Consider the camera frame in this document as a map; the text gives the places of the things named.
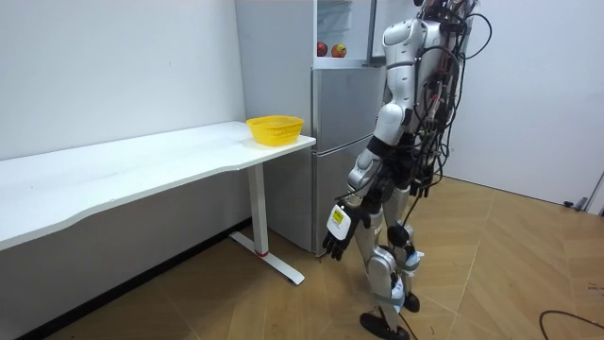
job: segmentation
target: humanoid robot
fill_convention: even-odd
[[[348,193],[336,197],[323,242],[326,252],[340,261],[355,237],[379,307],[379,314],[362,314],[361,324],[387,340],[409,339],[398,325],[400,309],[420,309],[411,277],[421,253],[407,224],[411,211],[405,218],[403,213],[409,196],[416,196],[412,210],[419,197],[428,196],[435,173],[442,176],[442,157],[449,153],[445,135],[459,106],[472,19],[481,16],[473,14],[478,0],[414,2],[421,7],[417,17],[384,32],[392,99],[380,109],[374,136],[348,175]],[[378,244],[382,218],[387,246]]]

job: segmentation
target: freezer door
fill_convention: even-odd
[[[313,135],[323,153],[373,133],[384,94],[384,68],[313,71]]]
[[[327,218],[335,204],[333,197],[347,193],[348,173],[368,142],[369,138],[365,138],[334,152],[313,156],[315,171],[312,250],[317,255],[325,252],[321,244],[327,234]]]

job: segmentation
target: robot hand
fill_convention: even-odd
[[[367,212],[358,208],[351,208],[343,200],[338,201],[333,207],[327,222],[327,235],[323,240],[323,248],[326,253],[331,254],[333,259],[340,261],[360,221],[366,228],[371,225],[371,219]]]

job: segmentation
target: red apple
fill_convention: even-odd
[[[331,56],[333,58],[343,58],[346,55],[346,45],[336,43],[331,47]]]
[[[317,57],[324,57],[327,54],[327,45],[324,42],[317,43]]]

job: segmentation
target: shelf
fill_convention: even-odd
[[[367,64],[365,59],[347,59],[333,57],[315,57],[313,68],[315,70],[335,68],[357,68]]]

